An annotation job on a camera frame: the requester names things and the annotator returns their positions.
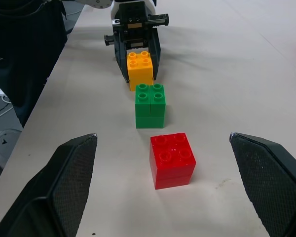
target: table surface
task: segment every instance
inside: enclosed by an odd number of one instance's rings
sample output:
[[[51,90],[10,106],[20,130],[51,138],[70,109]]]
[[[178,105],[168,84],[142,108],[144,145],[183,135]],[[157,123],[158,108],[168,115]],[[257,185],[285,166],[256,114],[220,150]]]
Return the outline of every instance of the table surface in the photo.
[[[157,81],[166,127],[135,128],[134,93],[114,59],[109,9],[86,6],[0,177],[0,220],[56,148],[97,133],[78,237],[267,237],[248,200],[231,132],[282,144],[296,158],[296,0],[158,1]],[[185,132],[190,185],[156,191],[149,138]]]

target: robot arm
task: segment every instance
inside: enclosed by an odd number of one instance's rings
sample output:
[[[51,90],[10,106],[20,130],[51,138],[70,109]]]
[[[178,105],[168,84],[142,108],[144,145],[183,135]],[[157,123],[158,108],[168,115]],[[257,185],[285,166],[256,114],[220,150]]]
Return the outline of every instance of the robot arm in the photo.
[[[169,15],[156,15],[155,5],[156,0],[115,0],[112,4],[113,35],[105,36],[105,43],[114,44],[116,61],[127,83],[127,50],[134,48],[148,48],[153,79],[157,77],[161,49],[158,31],[154,27],[167,26]]]

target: lego stud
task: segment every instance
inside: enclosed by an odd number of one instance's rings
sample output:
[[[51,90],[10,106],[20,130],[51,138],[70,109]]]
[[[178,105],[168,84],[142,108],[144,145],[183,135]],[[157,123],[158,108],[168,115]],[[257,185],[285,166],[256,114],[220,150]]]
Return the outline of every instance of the lego stud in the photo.
[[[155,93],[153,97],[154,97],[155,101],[160,101],[163,98],[163,94],[158,92],[158,93]]]
[[[133,67],[135,67],[135,66],[137,66],[137,61],[136,60],[131,60],[130,62],[129,62],[129,65],[133,68]]]
[[[179,156],[181,159],[188,159],[191,157],[191,155],[192,155],[191,151],[187,149],[182,149],[179,151]]]
[[[146,90],[148,90],[149,89],[149,87],[146,85],[146,84],[139,84],[139,89],[141,90],[141,91],[146,91]]]
[[[142,100],[142,101],[143,101],[143,100],[146,100],[147,97],[148,97],[148,96],[147,96],[146,93],[140,93],[139,96],[138,96],[139,100]]]
[[[144,66],[149,66],[149,64],[150,64],[149,59],[145,58],[145,59],[143,60],[143,65],[144,65]]]
[[[171,160],[171,154],[169,152],[161,152],[159,158],[163,162],[169,162]]]
[[[128,54],[128,56],[129,56],[129,58],[131,59],[131,60],[134,60],[134,59],[136,59],[137,58],[137,55],[136,55],[136,53],[130,53],[130,54]]]
[[[167,138],[165,136],[157,136],[155,138],[156,144],[159,146],[166,145],[167,143]]]
[[[174,140],[178,143],[185,141],[185,136],[182,133],[177,133],[174,135]]]
[[[147,51],[143,51],[141,52],[142,58],[148,58],[148,52]]]
[[[157,83],[157,84],[153,85],[153,89],[154,90],[162,90],[162,85]]]

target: dark clothing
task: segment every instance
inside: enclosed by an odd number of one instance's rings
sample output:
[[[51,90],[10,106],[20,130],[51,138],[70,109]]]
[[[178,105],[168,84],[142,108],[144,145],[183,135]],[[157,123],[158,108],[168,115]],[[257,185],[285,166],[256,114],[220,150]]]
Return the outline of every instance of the dark clothing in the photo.
[[[24,14],[36,11],[42,3],[32,2]],[[62,9],[62,3],[53,0],[26,18],[0,16],[0,88],[12,102],[22,126],[67,41]]]

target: duplo block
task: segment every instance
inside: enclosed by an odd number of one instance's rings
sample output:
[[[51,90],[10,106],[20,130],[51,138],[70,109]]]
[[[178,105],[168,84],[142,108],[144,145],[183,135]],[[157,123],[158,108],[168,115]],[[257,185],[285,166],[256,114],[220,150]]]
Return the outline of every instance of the duplo block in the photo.
[[[127,55],[127,71],[131,91],[135,91],[136,86],[141,83],[153,85],[152,60],[147,51],[129,53]]]
[[[136,86],[135,114],[136,117],[150,116],[150,88],[146,84]]]
[[[185,133],[151,137],[149,159],[156,189],[188,184],[196,166]]]
[[[164,117],[136,117],[136,128],[164,128]]]
[[[163,128],[165,95],[163,85],[139,84],[135,93],[136,128]]]
[[[153,117],[164,117],[166,99],[164,88],[161,84],[150,86],[150,115]]]

